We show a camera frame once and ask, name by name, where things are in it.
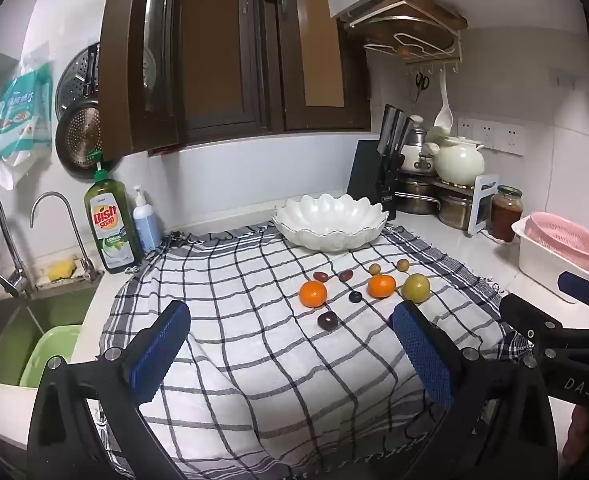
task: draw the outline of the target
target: white teapot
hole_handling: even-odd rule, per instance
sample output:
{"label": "white teapot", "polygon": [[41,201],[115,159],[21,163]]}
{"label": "white teapot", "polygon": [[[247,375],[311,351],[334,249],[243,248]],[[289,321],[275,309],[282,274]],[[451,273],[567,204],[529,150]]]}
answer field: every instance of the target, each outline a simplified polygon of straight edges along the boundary
{"label": "white teapot", "polygon": [[421,153],[435,158],[438,176],[446,182],[473,186],[475,178],[483,174],[485,163],[479,148],[480,142],[465,137],[441,137],[439,144],[426,142]]}

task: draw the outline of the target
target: chrome faucet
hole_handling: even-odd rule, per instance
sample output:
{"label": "chrome faucet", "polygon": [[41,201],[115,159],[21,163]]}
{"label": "chrome faucet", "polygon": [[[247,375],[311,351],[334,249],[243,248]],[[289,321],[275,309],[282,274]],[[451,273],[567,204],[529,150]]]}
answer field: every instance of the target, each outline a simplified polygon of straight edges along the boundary
{"label": "chrome faucet", "polygon": [[25,294],[28,298],[34,293],[34,285],[28,278],[28,273],[26,272],[26,266],[21,261],[20,256],[18,255],[17,247],[10,235],[10,231],[8,230],[8,221],[6,220],[6,214],[3,211],[3,206],[1,205],[0,199],[0,225],[1,231],[3,232],[3,237],[5,238],[6,245],[8,246],[8,250],[10,251],[10,256],[12,256],[12,261],[14,262],[15,269],[7,278],[0,275],[0,283],[4,290],[12,294],[15,298],[21,296],[21,294]]}
{"label": "chrome faucet", "polygon": [[34,201],[32,206],[32,211],[30,212],[30,228],[34,227],[34,212],[36,211],[36,206],[43,200],[46,196],[55,196],[63,200],[65,206],[68,208],[68,215],[70,216],[70,222],[72,222],[72,228],[74,229],[74,234],[77,237],[77,241],[79,242],[79,249],[81,249],[82,259],[81,259],[81,267],[85,272],[86,278],[91,282],[94,282],[98,278],[97,269],[95,269],[94,264],[92,264],[92,260],[89,259],[88,254],[86,253],[85,248],[83,247],[83,242],[81,241],[81,237],[79,236],[79,229],[77,229],[77,222],[74,221],[74,216],[72,215],[72,208],[70,207],[70,202],[68,199],[63,196],[61,193],[56,191],[46,191]]}

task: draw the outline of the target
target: cooking pot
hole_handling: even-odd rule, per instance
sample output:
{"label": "cooking pot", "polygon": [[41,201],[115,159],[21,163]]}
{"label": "cooking pot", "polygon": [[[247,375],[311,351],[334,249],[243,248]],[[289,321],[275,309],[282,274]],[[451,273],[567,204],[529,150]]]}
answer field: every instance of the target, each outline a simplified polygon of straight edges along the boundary
{"label": "cooking pot", "polygon": [[460,186],[473,186],[475,178],[483,174],[485,164],[479,153],[482,144],[465,137],[443,137],[439,144],[426,142],[422,152],[435,158],[438,176]]}
{"label": "cooking pot", "polygon": [[[473,197],[446,190],[440,191],[438,197],[441,203],[439,219],[447,226],[468,231],[470,215],[473,211]],[[488,218],[491,202],[492,198],[489,196],[481,199],[477,222]]]}
{"label": "cooking pot", "polygon": [[422,119],[420,117],[412,116],[412,118],[416,119],[412,129],[406,135],[405,144],[401,149],[401,155],[404,156],[404,160],[399,170],[404,173],[435,174],[434,158],[427,153],[421,153],[428,132],[421,127]]}
{"label": "cooking pot", "polygon": [[437,190],[429,182],[406,175],[397,179],[396,208],[413,215],[432,215],[439,211]]}

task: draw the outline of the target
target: blue gripper pad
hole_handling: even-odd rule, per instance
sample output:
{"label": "blue gripper pad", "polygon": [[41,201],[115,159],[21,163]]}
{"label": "blue gripper pad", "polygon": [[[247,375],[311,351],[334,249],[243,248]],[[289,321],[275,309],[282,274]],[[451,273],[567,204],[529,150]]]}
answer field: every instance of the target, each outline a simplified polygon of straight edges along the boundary
{"label": "blue gripper pad", "polygon": [[127,347],[127,383],[139,406],[151,402],[170,365],[190,332],[190,310],[173,300],[149,328],[141,330]]}
{"label": "blue gripper pad", "polygon": [[422,330],[418,320],[406,308],[405,304],[407,303],[409,302],[404,301],[395,307],[391,316],[393,330],[411,360],[428,396],[447,410],[455,402],[450,370],[439,356],[428,335]]}
{"label": "blue gripper pad", "polygon": [[563,293],[568,294],[589,306],[589,281],[572,274],[567,270],[559,275],[557,286]]}

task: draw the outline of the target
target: white ladle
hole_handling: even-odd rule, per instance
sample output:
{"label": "white ladle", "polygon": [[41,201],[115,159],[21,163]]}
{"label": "white ladle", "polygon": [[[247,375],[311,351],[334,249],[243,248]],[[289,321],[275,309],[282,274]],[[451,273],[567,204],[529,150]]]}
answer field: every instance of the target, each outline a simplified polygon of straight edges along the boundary
{"label": "white ladle", "polygon": [[437,118],[435,119],[435,127],[439,126],[447,135],[450,135],[450,130],[453,127],[453,113],[450,111],[450,107],[448,105],[448,94],[446,92],[446,69],[442,68],[439,71],[439,86],[441,87],[441,101],[443,101],[443,106],[441,107],[441,111],[438,113]]}

